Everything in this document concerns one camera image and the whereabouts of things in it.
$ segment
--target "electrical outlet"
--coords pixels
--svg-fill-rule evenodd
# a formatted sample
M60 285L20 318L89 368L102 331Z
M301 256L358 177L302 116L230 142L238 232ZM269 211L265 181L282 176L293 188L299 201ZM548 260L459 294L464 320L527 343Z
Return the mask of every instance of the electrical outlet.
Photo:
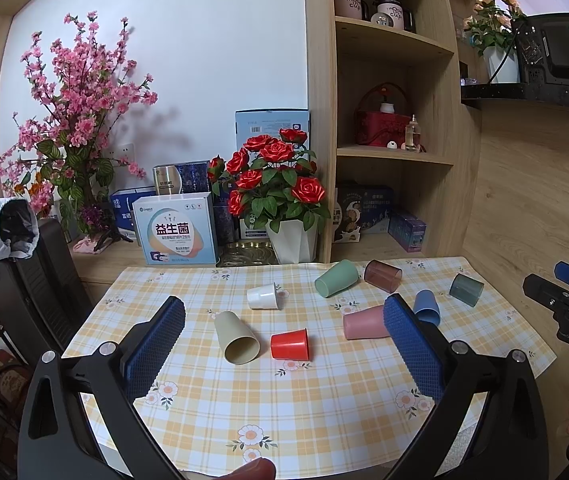
M135 146L133 146L133 143L109 146L106 149L106 156L108 158L114 158L115 160L125 156L129 162L135 162Z

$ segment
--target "potted plant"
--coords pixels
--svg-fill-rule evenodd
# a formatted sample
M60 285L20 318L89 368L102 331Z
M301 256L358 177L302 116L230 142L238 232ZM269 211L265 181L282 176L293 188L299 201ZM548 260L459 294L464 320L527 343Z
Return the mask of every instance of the potted plant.
M477 48L479 56L484 57L489 76L495 75L493 82L517 83L520 72L511 23L524 17L524 13L517 0L502 1L508 10L498 7L495 0L476 0L473 7L475 15L464 20L464 30L471 33L471 45Z
M88 27L77 16L67 14L64 18L64 23L75 25L77 35L73 49L64 47L59 39L51 45L52 72L57 81L50 82L44 71L41 32L32 34L33 43L20 61L26 65L24 76L31 83L31 95L46 109L45 117L18 124L18 113L14 112L18 142L0 156L3 192L29 197L39 218L48 215L57 190L62 198L62 227L66 230L73 216L87 235L74 248L81 252L99 249L98 242L102 244L104 233L112 225L111 213L103 202L114 177L114 165L128 167L139 178L146 175L125 157L114 160L103 155L114 124L131 105L152 105L158 100L149 90L151 74L140 84L130 80L136 62L125 58L127 18L121 20L120 40L114 50L96 41L97 12L88 13L87 19ZM14 155L32 150L35 157Z
M232 180L229 212L256 220L254 229L266 228L278 262L299 264L315 259L317 232L331 215L324 203L325 189L314 176L317 165L306 150L307 134L282 129L280 139L269 135L251 137L226 163L220 156L209 163L209 178L215 194L220 183ZM257 156L251 163L249 153Z

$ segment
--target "white flower pot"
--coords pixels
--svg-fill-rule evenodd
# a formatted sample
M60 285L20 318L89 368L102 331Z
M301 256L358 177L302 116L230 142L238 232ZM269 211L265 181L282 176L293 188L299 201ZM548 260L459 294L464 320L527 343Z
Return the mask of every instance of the white flower pot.
M278 262L283 264L306 264L315 260L315 246L317 245L317 223L308 231L304 230L302 220L285 220L280 222L280 231L274 232L269 224L266 232L274 247Z
M487 65L488 76L491 77L500 63L504 59L504 49L498 46L487 46L483 53L485 64ZM511 50L509 57L492 81L493 83L519 83L520 70L518 68L518 57L515 50Z

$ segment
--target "black countertop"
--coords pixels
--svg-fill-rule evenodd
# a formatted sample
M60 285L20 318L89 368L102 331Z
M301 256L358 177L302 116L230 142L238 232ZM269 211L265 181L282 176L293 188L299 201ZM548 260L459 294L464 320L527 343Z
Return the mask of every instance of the black countertop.
M569 86L551 84L498 83L461 88L462 103L482 108L487 100L518 100L569 108Z

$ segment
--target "red basket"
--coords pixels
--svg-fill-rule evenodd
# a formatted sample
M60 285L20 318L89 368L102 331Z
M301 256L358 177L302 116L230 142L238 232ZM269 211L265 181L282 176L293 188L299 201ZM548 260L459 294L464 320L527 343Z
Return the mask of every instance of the red basket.
M410 123L411 117L385 112L363 112L361 110L364 102L371 94L378 92L381 95L388 95L389 86L396 88L402 94L409 110L411 109L407 94L396 84L382 83L369 90L355 110L355 142L358 144L386 148L391 140L394 140L398 147L402 146L405 141L405 128Z

